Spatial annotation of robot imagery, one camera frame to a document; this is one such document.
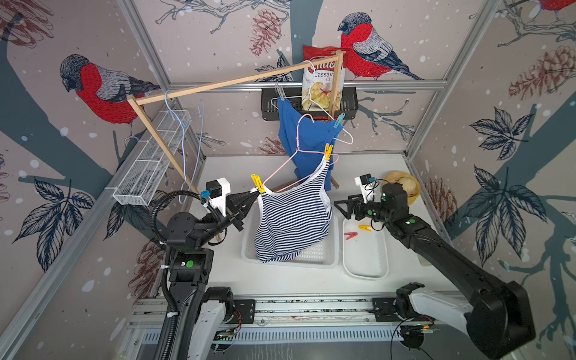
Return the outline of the red clothespin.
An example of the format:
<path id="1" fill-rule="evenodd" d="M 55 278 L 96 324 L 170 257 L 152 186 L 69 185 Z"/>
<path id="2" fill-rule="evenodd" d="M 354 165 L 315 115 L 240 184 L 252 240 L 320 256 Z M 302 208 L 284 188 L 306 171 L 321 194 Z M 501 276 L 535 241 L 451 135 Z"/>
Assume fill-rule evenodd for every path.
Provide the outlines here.
<path id="1" fill-rule="evenodd" d="M 346 241 L 349 241 L 351 239 L 354 239 L 355 237 L 357 237 L 358 233 L 357 232 L 345 232 L 344 234 L 344 238 Z"/>

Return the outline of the blue white striped tank top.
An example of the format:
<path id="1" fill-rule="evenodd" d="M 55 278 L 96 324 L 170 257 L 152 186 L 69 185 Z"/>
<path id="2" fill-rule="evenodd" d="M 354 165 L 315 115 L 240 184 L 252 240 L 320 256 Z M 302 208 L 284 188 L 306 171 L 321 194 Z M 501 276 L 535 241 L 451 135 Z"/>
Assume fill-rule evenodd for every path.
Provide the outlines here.
<path id="1" fill-rule="evenodd" d="M 260 221 L 254 237 L 259 261 L 291 261 L 328 236 L 332 221 L 325 189 L 328 172 L 329 162 L 322 157 L 303 183 L 280 193 L 267 187 L 260 190 Z"/>

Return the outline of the yellow clothespin striped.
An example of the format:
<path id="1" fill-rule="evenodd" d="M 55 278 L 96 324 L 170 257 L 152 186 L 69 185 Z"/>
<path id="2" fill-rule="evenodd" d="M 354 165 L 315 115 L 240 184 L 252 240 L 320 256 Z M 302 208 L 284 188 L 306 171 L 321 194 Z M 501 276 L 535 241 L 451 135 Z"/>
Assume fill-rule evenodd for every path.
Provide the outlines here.
<path id="1" fill-rule="evenodd" d="M 256 175 L 256 174 L 252 174 L 252 175 L 251 175 L 251 179 L 252 179 L 252 181 L 253 181 L 253 184 L 254 184 L 255 188 L 256 188 L 261 194 L 264 194 L 264 193 L 266 192 L 266 189 L 265 189 L 265 187 L 264 187 L 264 185 L 263 185 L 263 182 L 262 182 L 261 178 L 260 178 L 258 175 Z"/>
<path id="2" fill-rule="evenodd" d="M 332 156 L 333 145 L 330 143 L 325 144 L 324 157 L 326 161 L 330 161 Z"/>

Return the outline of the pink wire hanger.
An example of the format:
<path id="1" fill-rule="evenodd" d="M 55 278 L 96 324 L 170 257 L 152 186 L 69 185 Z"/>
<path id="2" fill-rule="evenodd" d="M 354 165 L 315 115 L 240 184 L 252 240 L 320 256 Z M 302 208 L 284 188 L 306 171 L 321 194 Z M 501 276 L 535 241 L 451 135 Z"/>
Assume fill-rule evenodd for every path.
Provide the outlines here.
<path id="1" fill-rule="evenodd" d="M 291 162 L 291 160 L 294 159 L 294 157 L 297 156 L 297 154 L 300 154 L 300 153 L 302 153 L 302 154 L 304 154 L 304 153 L 306 153 L 306 154 L 321 154 L 321 155 L 323 156 L 324 160 L 321 160 L 320 164 L 321 164 L 321 165 L 324 165 L 324 163 L 326 162 L 326 159 L 325 159 L 325 157 L 324 157 L 324 151 L 311 151 L 311 150 L 302 150 L 302 149 L 301 149 L 300 141 L 299 141 L 299 127 L 300 127 L 300 124 L 301 124 L 301 122 L 302 122 L 302 120 L 303 120 L 304 118 L 309 118 L 313 123 L 315 123 L 315 121 L 314 121 L 314 119 L 313 119 L 313 116 L 312 116 L 311 114 L 309 114 L 309 113 L 306 113 L 306 114 L 304 114 L 304 115 L 302 115 L 302 116 L 300 117 L 300 119 L 298 120 L 298 124 L 297 124 L 297 126 L 296 126 L 296 137 L 295 137 L 296 148 L 295 148 L 295 151 L 294 151 L 294 153 L 289 157 L 288 160 L 286 160 L 278 169 L 276 169 L 276 171 L 273 172 L 273 174 L 271 174 L 265 181 L 262 181 L 262 183 L 263 183 L 263 185 L 264 185 L 264 187 L 265 187 L 265 192 L 268 191 L 268 188 L 266 187 L 266 183 L 267 183 L 273 176 L 275 176 L 285 165 L 287 165 L 289 162 Z M 339 154 L 335 154 L 335 153 L 333 152 L 333 150 L 332 150 L 332 153 L 331 153 L 331 157 L 332 157 L 332 156 L 335 156 L 335 159 L 333 160 L 333 162 L 329 163 L 329 164 L 327 165 L 327 167 L 334 166 L 334 165 L 336 165 L 337 162 L 339 162 L 339 157 L 340 157 L 340 155 L 339 155 Z"/>

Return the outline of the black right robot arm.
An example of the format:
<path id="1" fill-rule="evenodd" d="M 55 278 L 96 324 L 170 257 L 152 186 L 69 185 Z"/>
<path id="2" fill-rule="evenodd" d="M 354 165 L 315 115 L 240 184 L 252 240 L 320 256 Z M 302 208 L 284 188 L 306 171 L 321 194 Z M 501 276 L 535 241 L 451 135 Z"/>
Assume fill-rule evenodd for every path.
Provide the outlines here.
<path id="1" fill-rule="evenodd" d="M 536 328 L 527 291 L 503 282 L 444 241 L 430 224 L 410 213 L 400 184 L 386 184 L 378 201 L 351 195 L 334 206 L 347 219 L 381 223 L 405 248 L 426 259 L 465 297 L 458 301 L 412 282 L 396 291 L 395 310 L 402 320 L 427 316 L 459 330 L 489 359 L 501 359 L 533 341 Z"/>

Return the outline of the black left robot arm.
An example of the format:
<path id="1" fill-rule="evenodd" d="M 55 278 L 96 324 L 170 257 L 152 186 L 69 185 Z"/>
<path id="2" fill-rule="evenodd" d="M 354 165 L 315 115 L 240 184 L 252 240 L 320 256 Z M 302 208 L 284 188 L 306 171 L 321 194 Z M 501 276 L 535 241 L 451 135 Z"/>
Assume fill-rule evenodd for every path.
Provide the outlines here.
<path id="1" fill-rule="evenodd" d="M 221 324 L 234 315 L 233 292 L 226 286 L 208 285 L 215 252 L 215 238 L 233 226 L 242 230 L 244 219 L 258 198 L 257 192 L 234 193 L 226 197 L 220 211 L 189 190 L 163 195 L 151 210 L 154 239 L 165 251 L 160 267 L 161 292 L 167 308 L 155 359 L 206 359 Z M 166 232 L 160 232 L 156 220 L 159 211 L 176 197 L 192 197 L 208 213 L 199 219 L 181 211 L 169 220 Z"/>

